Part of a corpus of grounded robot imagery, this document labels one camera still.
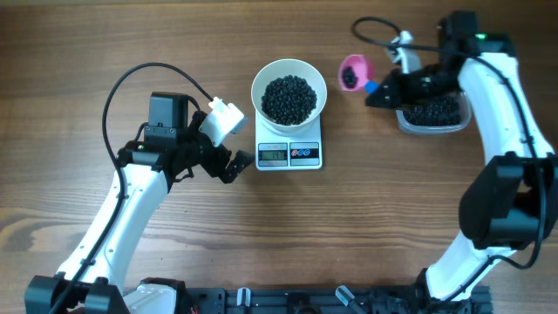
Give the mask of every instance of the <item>plastic container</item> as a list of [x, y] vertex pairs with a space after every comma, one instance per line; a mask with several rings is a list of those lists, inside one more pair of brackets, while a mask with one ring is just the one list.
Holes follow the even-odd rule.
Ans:
[[459, 102], [459, 110], [461, 113], [461, 123], [453, 126], [415, 126], [409, 123], [403, 111], [397, 110], [399, 129], [405, 133], [415, 134], [415, 135], [432, 135], [432, 134], [443, 134], [457, 132], [464, 129], [471, 122], [471, 103], [466, 97], [464, 92], [457, 94], [456, 100]]
[[[265, 93], [265, 88], [274, 79], [283, 78], [287, 75], [306, 79], [308, 85], [316, 92], [316, 109], [312, 110], [310, 116], [303, 123], [295, 126], [277, 124], [262, 110], [262, 96]], [[267, 127], [272, 128], [272, 131], [275, 129], [285, 135], [298, 133], [306, 128], [306, 126], [309, 126], [322, 112], [327, 98], [328, 90], [322, 74], [314, 66], [301, 60], [282, 59], [272, 62], [260, 70], [252, 83], [252, 104], [254, 104], [257, 114], [264, 118], [264, 121], [267, 122]]]
[[[343, 82], [343, 70], [347, 67], [352, 67], [357, 77], [357, 84], [353, 88], [347, 87]], [[346, 92], [357, 92], [362, 91], [366, 86], [366, 83], [372, 81], [374, 77], [374, 67], [372, 62], [363, 55], [350, 55], [345, 58], [339, 66], [339, 71], [337, 72], [337, 81], [341, 86], [341, 89]]]

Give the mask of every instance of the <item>bowl of black beans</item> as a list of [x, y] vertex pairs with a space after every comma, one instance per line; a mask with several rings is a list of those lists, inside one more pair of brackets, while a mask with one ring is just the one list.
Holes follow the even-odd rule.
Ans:
[[428, 99], [420, 106], [397, 110], [401, 131], [427, 135], [462, 130], [471, 121], [471, 104], [464, 92]]
[[252, 103], [267, 126], [281, 133], [303, 130], [322, 112], [327, 88], [315, 67], [296, 59], [272, 62], [255, 76]]

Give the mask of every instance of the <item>white scale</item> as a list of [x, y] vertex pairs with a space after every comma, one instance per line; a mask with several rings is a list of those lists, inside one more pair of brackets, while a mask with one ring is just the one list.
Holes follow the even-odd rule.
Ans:
[[320, 117], [294, 134], [284, 134], [255, 115], [255, 166], [262, 171], [313, 170], [322, 167]]

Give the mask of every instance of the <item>wooden tabletop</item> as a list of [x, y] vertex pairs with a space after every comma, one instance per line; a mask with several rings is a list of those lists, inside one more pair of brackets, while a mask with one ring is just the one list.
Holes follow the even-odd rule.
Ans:
[[[337, 68], [349, 54], [372, 60], [381, 80], [393, 68], [383, 49], [356, 40], [358, 17], [385, 17], [436, 44], [452, 10], [479, 13], [482, 30], [505, 31], [519, 51], [534, 116], [558, 145], [553, 1], [211, 1], [181, 4], [0, 8], [0, 313], [24, 311], [34, 275], [53, 275], [76, 248], [110, 186], [112, 164], [100, 119], [115, 81], [160, 61], [189, 73], [250, 118], [229, 136], [255, 149], [254, 76], [298, 58], [325, 77], [324, 167], [264, 173], [248, 168], [230, 185], [200, 167], [176, 184], [141, 238], [126, 278], [185, 280], [188, 287], [304, 287], [412, 283], [459, 232], [458, 204], [483, 168], [478, 129], [432, 137], [401, 133], [395, 112], [341, 92]], [[372, 36], [391, 39], [381, 26]], [[424, 64], [436, 56], [421, 54]], [[147, 119], [153, 91], [205, 99], [164, 69], [133, 74], [109, 112], [115, 149]], [[529, 252], [515, 256], [525, 260]], [[556, 313], [558, 233], [531, 270], [499, 265], [483, 284], [496, 313]]]

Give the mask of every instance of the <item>black cable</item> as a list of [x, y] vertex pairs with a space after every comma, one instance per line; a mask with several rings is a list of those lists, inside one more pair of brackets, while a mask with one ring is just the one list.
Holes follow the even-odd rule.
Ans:
[[527, 125], [527, 118], [525, 117], [525, 113], [523, 112], [523, 108], [521, 108], [520, 99], [517, 96], [517, 93], [515, 92], [515, 89], [513, 89], [513, 87], [511, 86], [511, 84], [509, 82], [509, 79], [506, 78], [500, 70], [498, 70], [495, 66], [493, 66], [492, 64], [490, 64], [486, 60], [484, 60], [482, 58], [479, 58], [475, 55], [465, 53], [463, 51], [447, 50], [447, 49], [442, 49], [442, 48], [439, 48], [439, 47], [423, 46], [423, 45], [416, 45], [416, 44], [399, 44], [398, 42], [397, 43], [383, 42], [383, 41], [378, 41], [378, 40], [363, 36], [362, 34], [360, 34], [357, 31], [357, 26], [360, 23], [366, 22], [366, 21], [373, 21], [373, 22], [380, 22], [382, 24], [388, 24], [395, 30], [398, 30], [399, 28], [395, 24], [393, 24], [389, 21], [386, 21], [382, 18], [361, 17], [352, 24], [352, 26], [350, 27], [350, 31], [353, 33], [353, 35], [355, 35], [355, 37], [357, 37], [358, 39], [360, 39], [362, 41], [365, 41], [367, 43], [381, 45], [381, 46], [389, 48], [389, 49], [404, 48], [404, 49], [411, 49], [411, 50], [416, 50], [416, 51], [433, 51], [433, 52], [457, 55], [457, 56], [461, 56], [461, 57], [464, 57], [464, 58], [471, 58], [471, 59], [475, 60], [476, 62], [479, 62], [482, 65], [486, 66], [492, 72], [494, 72], [496, 74], [496, 76], [498, 76], [498, 78], [502, 81], [502, 83], [509, 90], [509, 92], [512, 95], [512, 98], [514, 99], [514, 103], [517, 106], [517, 111], [520, 115], [521, 127], [523, 128], [523, 132], [525, 133], [525, 137], [526, 137], [526, 139], [524, 141], [527, 143], [527, 147], [529, 149], [529, 152], [531, 153], [531, 158], [533, 159], [533, 163], [534, 163], [534, 171], [536, 173], [536, 178], [537, 178], [538, 192], [539, 192], [539, 198], [540, 198], [539, 206], [541, 208], [541, 212], [540, 212], [540, 216], [539, 216], [539, 226], [538, 226], [538, 229], [537, 229], [537, 238], [534, 242], [533, 251], [531, 253], [531, 256], [529, 257], [529, 260], [525, 264], [519, 264], [519, 263], [517, 263], [516, 261], [512, 260], [511, 258], [509, 258], [507, 256], [495, 255], [495, 256], [488, 257], [487, 261], [482, 266], [480, 266], [480, 268], [477, 270], [477, 272], [473, 276], [471, 276], [471, 278], [469, 278], [469, 280], [465, 284], [461, 285], [459, 287], [459, 289], [457, 289], [455, 292], [453, 292], [452, 295], [447, 297], [446, 300], [444, 300], [444, 301], [442, 301], [438, 304], [435, 304], [434, 305], [435, 308], [439, 308], [441, 305], [450, 303], [456, 296], [463, 293], [471, 284], [474, 283], [474, 281], [480, 275], [482, 275], [482, 273], [488, 268], [488, 266], [490, 266], [496, 260], [501, 260], [501, 261], [504, 261], [506, 263], [509, 263], [510, 265], [512, 265], [513, 267], [515, 267], [518, 270], [526, 270], [526, 269], [531, 268], [534, 265], [534, 263], [536, 262], [537, 257], [539, 256], [539, 253], [541, 252], [542, 240], [544, 238], [544, 224], [545, 224], [545, 221], [547, 219], [547, 204], [546, 204], [547, 197], [546, 197], [546, 190], [545, 190], [544, 180], [543, 180], [542, 174], [541, 174], [541, 167], [539, 165], [539, 160], [537, 158], [537, 154], [536, 154], [535, 149], [534, 149], [534, 139], [533, 139], [533, 136], [531, 136], [531, 133], [529, 132], [529, 127]]
[[141, 136], [141, 131], [143, 131], [143, 129], [147, 126], [147, 124], [149, 124], [148, 122], [144, 122], [139, 126], [138, 129], [138, 133], [136, 134], [136, 137], [133, 138], [134, 141], [137, 141], [140, 139]]
[[[206, 96], [210, 101], [213, 101], [213, 98], [211, 96], [209, 96], [209, 94], [206, 91], [204, 91], [203, 88], [201, 88], [201, 86], [193, 78], [191, 78], [189, 75], [187, 75], [184, 71], [182, 71], [181, 69], [179, 69], [179, 68], [177, 68], [173, 65], [168, 65], [168, 64], [159, 63], [159, 62], [149, 62], [149, 63], [144, 63], [143, 65], [134, 66], [132, 69], [130, 69], [126, 73], [124, 73], [124, 75], [122, 75], [122, 77], [119, 78], [119, 80], [116, 82], [116, 84], [114, 84], [114, 86], [112, 87], [112, 90], [109, 93], [108, 98], [106, 99], [106, 102], [105, 102], [105, 109], [103, 109], [103, 118], [102, 118], [101, 128], [102, 128], [102, 131], [103, 131], [103, 141], [105, 142], [106, 151], [108, 152], [108, 155], [111, 158], [112, 164], [114, 165], [114, 169], [116, 170], [116, 174], [119, 177], [120, 192], [119, 192], [119, 195], [118, 195], [118, 200], [116, 201], [116, 206], [114, 207], [112, 215], [111, 215], [108, 223], [106, 224], [105, 228], [101, 232], [101, 234], [99, 236], [99, 239], [95, 242], [95, 244], [93, 245], [91, 251], [89, 252], [87, 257], [85, 258], [85, 260], [82, 261], [81, 266], [79, 267], [79, 269], [76, 272], [76, 274], [74, 275], [74, 277], [71, 279], [70, 283], [62, 291], [62, 293], [60, 293], [60, 295], [57, 297], [56, 302], [54, 303], [54, 305], [51, 308], [51, 311], [49, 312], [50, 314], [57, 314], [58, 311], [60, 311], [61, 306], [65, 302], [65, 299], [68, 297], [68, 295], [71, 292], [71, 288], [76, 284], [76, 282], [79, 280], [79, 278], [81, 278], [81, 276], [84, 274], [87, 267], [89, 267], [89, 265], [93, 263], [93, 258], [97, 255], [97, 251], [99, 250], [99, 248], [102, 245], [103, 241], [105, 240], [106, 236], [110, 232], [112, 225], [116, 221], [116, 218], [118, 217], [120, 207], [122, 206], [122, 202], [124, 201], [124, 195], [126, 194], [126, 184], [124, 183], [124, 175], [122, 174], [122, 168], [120, 168], [120, 166], [119, 166], [119, 164], [116, 160], [116, 157], [114, 156], [114, 152], [112, 151], [111, 143], [108, 140], [108, 134], [107, 134], [107, 131], [106, 131], [106, 116], [108, 114], [108, 107], [111, 104], [112, 97], [114, 96], [114, 93], [118, 90], [120, 84], [122, 84], [122, 81], [124, 81], [124, 79], [126, 79], [130, 74], [136, 72], [137, 70], [143, 69], [143, 68], [146, 68], [146, 67], [149, 67], [149, 66], [164, 67], [164, 68], [173, 70], [175, 72], [178, 72], [184, 78], [189, 80], [194, 86], [196, 86], [198, 88], [198, 90], [200, 90], [200, 92], [204, 96]], [[196, 108], [198, 110], [200, 110], [200, 107], [198, 106], [198, 103], [195, 101], [195, 99], [194, 99], [193, 103], [196, 106]]]

